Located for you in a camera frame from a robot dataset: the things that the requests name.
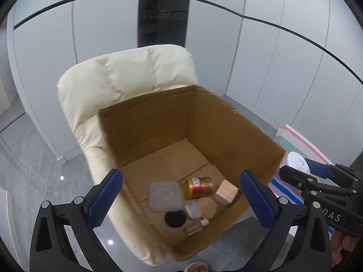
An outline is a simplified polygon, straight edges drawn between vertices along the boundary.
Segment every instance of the square translucent plastic box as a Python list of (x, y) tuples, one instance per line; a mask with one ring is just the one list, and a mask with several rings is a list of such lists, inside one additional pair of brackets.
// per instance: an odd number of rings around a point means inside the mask
[(149, 206), (154, 212), (178, 211), (182, 208), (180, 186), (177, 182), (150, 183)]

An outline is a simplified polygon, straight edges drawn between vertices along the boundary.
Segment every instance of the textured blue pad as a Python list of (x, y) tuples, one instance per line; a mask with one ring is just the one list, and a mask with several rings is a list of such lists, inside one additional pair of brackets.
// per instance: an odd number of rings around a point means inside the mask
[(99, 192), (99, 195), (95, 198), (88, 209), (87, 225), (89, 228), (93, 229), (101, 226), (108, 210), (122, 188), (122, 183), (122, 173), (117, 170), (108, 180), (105, 187)]
[(309, 160), (308, 158), (306, 158), (305, 160), (307, 165), (309, 166), (310, 173), (312, 173), (313, 175), (321, 177), (323, 179), (330, 179), (333, 176), (328, 165), (323, 165), (320, 162)]
[(246, 196), (261, 226), (271, 231), (276, 223), (273, 208), (247, 171), (240, 174), (240, 189)]

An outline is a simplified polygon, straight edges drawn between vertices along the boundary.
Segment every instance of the can with yellow lid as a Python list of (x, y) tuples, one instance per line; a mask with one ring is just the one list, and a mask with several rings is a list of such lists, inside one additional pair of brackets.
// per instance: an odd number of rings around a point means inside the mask
[(212, 193), (213, 182), (211, 178), (185, 178), (184, 196), (186, 199), (210, 196)]

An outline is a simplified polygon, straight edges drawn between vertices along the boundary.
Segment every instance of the gray floor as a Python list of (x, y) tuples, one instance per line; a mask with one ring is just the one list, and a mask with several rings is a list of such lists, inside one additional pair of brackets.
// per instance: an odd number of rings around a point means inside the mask
[[(275, 136), (276, 131), (264, 121), (232, 99), (225, 99), (268, 136)], [(0, 117), (2, 129), (8, 125), (0, 134), (0, 186), (12, 194), (21, 252), (29, 260), (30, 241), (41, 202), (50, 200), (53, 204), (68, 203), (78, 195), (85, 195), (93, 182), (83, 155), (63, 166), (58, 165), (30, 117), (27, 114), (20, 116), (23, 112), (24, 109), (17, 103)], [(71, 229), (67, 228), (67, 232), (79, 262), (90, 269)], [(196, 260), (205, 261), (210, 265), (210, 271), (217, 272), (241, 268), (266, 235), (266, 230), (256, 219), (250, 218), (234, 225), (189, 261), (172, 262), (162, 267), (150, 267), (138, 260), (119, 238), (108, 218), (101, 227), (95, 229), (95, 233), (124, 272), (174, 272), (183, 270), (188, 263)], [(113, 245), (108, 245), (109, 240), (113, 241)]]

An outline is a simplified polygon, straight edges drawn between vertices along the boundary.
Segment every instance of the blue gripper pad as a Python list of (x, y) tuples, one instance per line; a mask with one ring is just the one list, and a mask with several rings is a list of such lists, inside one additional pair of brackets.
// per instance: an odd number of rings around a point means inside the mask
[(267, 186), (262, 185), (250, 170), (240, 174), (240, 189), (246, 196), (262, 227), (271, 231), (275, 226), (275, 218), (279, 212), (276, 196)]
[(88, 207), (86, 219), (87, 225), (91, 229), (101, 226), (108, 213), (108, 210), (122, 188), (123, 177), (120, 170), (112, 169), (108, 175), (99, 185), (93, 186), (98, 186), (100, 189), (96, 188), (98, 195), (93, 199), (90, 206)]
[(324, 165), (320, 162), (316, 162), (308, 158), (306, 158), (305, 160), (307, 165), (309, 166), (310, 173), (312, 173), (313, 175), (321, 177), (323, 179), (331, 179), (331, 177), (333, 176), (328, 165)]

